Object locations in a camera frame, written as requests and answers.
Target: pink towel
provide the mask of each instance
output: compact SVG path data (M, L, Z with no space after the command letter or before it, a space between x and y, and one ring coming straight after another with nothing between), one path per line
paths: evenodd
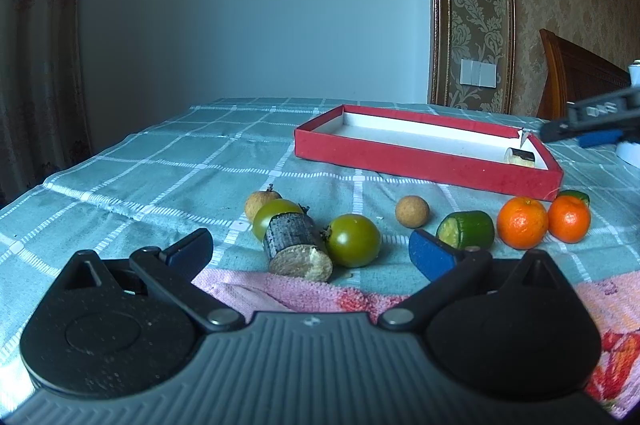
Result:
M575 287L602 336L587 392L622 418L640 401L640 272Z
M367 294L355 288L270 273L211 268L201 271L193 283L242 313L247 321L255 311L366 311L371 320L377 322L380 313L407 297Z
M255 311L380 313L406 296L363 293L355 288L270 273L206 268L193 283L249 321ZM587 393L622 418L640 401L640 272L575 287L602 336L603 354Z

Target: wooden chair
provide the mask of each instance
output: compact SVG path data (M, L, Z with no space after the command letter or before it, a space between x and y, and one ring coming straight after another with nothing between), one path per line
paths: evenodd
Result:
M549 30L540 30L540 37L549 73L538 117L546 120L562 118L565 116L567 102L576 102L631 85L628 72L602 57Z

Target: small cylindrical object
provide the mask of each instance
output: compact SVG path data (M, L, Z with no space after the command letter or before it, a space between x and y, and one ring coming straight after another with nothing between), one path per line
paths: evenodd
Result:
M515 149L513 147L510 147L504 154L504 162L511 163L513 165L520 165L523 167L535 167L536 157L532 152L528 150Z
M269 272L305 280L327 281L333 264L313 220L287 212L271 218L262 240Z

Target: red box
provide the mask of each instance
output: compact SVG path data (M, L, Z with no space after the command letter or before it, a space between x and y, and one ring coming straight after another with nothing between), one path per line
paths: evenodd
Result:
M465 118L342 105L294 131L295 155L345 167L552 201L562 169L538 138L535 168L504 163L521 131Z

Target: checkered tablecloth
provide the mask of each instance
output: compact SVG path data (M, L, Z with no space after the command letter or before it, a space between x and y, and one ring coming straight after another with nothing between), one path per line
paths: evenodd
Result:
M18 355L31 312L78 249L127 257L145 245L165 247L198 227L214 239L210 267L265 270L260 243L248 231L246 197L273 183L285 198L310 207L320 224L361 212L380 228L383 250L362 269L336 272L335 283L365 291L408 294L426 281L411 265L410 231L394 217L395 202L416 194L433 211L435 231L452 211L481 209L495 217L508 197L431 182L304 161L293 156L293 129L343 100L226 98L127 137L46 182L0 211L0 413L31 391ZM363 103L463 116L535 130L540 121L436 106ZM574 283L640 269L640 171L613 146L592 150L575 141L550 145L564 169L564 187L588 192L593 223L585 240L545 248ZM497 241L497 257L519 257Z

